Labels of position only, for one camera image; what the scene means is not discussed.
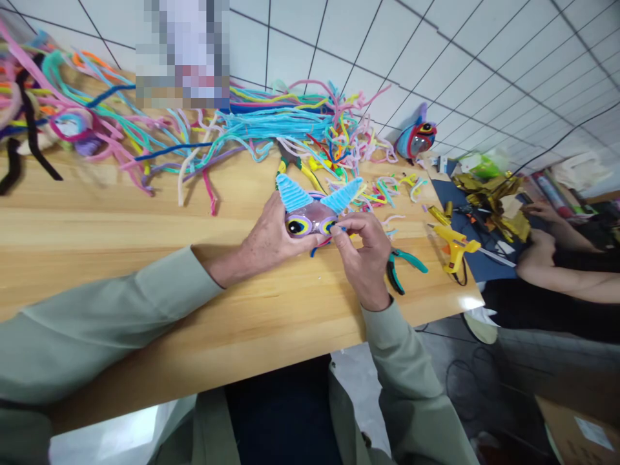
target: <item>light green jacket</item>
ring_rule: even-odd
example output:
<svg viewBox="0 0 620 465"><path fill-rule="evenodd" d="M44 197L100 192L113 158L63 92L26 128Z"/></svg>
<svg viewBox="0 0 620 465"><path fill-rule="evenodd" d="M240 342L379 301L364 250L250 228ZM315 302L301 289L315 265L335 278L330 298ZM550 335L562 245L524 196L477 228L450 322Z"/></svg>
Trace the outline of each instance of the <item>light green jacket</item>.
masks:
<svg viewBox="0 0 620 465"><path fill-rule="evenodd" d="M158 338L220 294L189 247L135 274L94 282L24 308L0 324L0 464L47 464L54 434L40 406ZM379 399L393 459L368 449L353 405L332 373L330 407L344 465L477 464L430 358L398 305L362 310L383 387ZM152 462L239 464L223 389L173 413Z"/></svg>

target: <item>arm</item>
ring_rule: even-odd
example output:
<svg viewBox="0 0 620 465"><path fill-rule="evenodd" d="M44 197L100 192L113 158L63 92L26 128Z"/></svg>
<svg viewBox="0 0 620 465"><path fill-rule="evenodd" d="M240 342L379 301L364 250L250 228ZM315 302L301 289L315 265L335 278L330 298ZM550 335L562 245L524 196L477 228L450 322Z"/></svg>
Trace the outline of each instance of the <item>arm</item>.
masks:
<svg viewBox="0 0 620 465"><path fill-rule="evenodd" d="M523 210L544 219L549 224L549 233L562 248L578 252L603 253L559 216L553 207L544 203L533 203L523 207Z"/></svg>
<svg viewBox="0 0 620 465"><path fill-rule="evenodd" d="M38 406L66 397L145 347L222 288L318 245L315 234L290 239L284 214L276 193L227 256L201 262L201 247L186 247L137 273L26 307L0 324L0 463L46 463L52 431Z"/></svg>
<svg viewBox="0 0 620 465"><path fill-rule="evenodd" d="M556 267L554 252L553 237L533 229L532 246L521 254L517 274L550 291L598 304L620 304L620 274Z"/></svg>
<svg viewBox="0 0 620 465"><path fill-rule="evenodd" d="M399 464L414 463L416 457L442 465L477 464L429 355L387 292L391 244L381 224L372 214L354 213L336 226L358 233L364 244L356 250L347 234L334 232L347 278L362 303L393 458Z"/></svg>

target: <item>person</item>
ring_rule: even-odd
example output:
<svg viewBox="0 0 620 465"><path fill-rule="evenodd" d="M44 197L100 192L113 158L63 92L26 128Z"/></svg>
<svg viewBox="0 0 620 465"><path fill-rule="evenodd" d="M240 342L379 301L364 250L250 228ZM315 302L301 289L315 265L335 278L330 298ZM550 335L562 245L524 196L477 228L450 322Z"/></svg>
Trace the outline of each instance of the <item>person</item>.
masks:
<svg viewBox="0 0 620 465"><path fill-rule="evenodd" d="M497 312L486 318L510 329L620 342L618 252L594 247L547 204L533 203L524 210L542 218L549 233L532 229L532 244L519 257L519 279L486 283L484 308Z"/></svg>
<svg viewBox="0 0 620 465"><path fill-rule="evenodd" d="M284 216L274 193L241 246L221 258L201 261L201 246L188 246L129 276L26 307L2 323L0 463L48 463L53 431L43 406L69 396L225 289L318 245L316 234L290 238ZM363 247L356 249L343 230L359 234ZM478 463L428 354L388 293L391 244L381 224L372 214L353 213L332 232L361 303L393 461L365 446L349 397L323 365L320 376L287 372L281 389L265 381L276 371L200 393L187 411L173 414L176 423L171 418L166 425L151 463Z"/></svg>

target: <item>light green sleeve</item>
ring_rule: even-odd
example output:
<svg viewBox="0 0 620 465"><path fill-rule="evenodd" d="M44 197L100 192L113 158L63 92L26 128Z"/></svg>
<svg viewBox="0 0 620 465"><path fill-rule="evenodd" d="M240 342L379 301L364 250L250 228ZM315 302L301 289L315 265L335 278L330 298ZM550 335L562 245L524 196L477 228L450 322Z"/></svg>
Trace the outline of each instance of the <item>light green sleeve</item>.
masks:
<svg viewBox="0 0 620 465"><path fill-rule="evenodd" d="M52 428L38 406L71 394L222 291L186 247L0 324L0 464L48 463Z"/></svg>
<svg viewBox="0 0 620 465"><path fill-rule="evenodd" d="M362 308L366 337L382 391L379 406L393 459L399 465L477 465L431 358L393 302L383 312Z"/></svg>

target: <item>googly eye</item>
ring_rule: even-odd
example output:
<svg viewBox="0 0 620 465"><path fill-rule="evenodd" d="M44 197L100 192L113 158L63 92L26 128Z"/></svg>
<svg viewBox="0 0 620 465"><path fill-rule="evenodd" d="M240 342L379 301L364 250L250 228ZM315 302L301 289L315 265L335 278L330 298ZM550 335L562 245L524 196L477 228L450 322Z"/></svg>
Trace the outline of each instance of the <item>googly eye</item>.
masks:
<svg viewBox="0 0 620 465"><path fill-rule="evenodd" d="M324 236L331 236L331 232L329 231L331 230L331 227L334 226L334 224L336 223L338 223L338 218L336 218L335 216L324 219L319 226L320 233Z"/></svg>
<svg viewBox="0 0 620 465"><path fill-rule="evenodd" d="M310 229L310 222L301 216L292 216L286 221L286 230L293 236L305 236Z"/></svg>

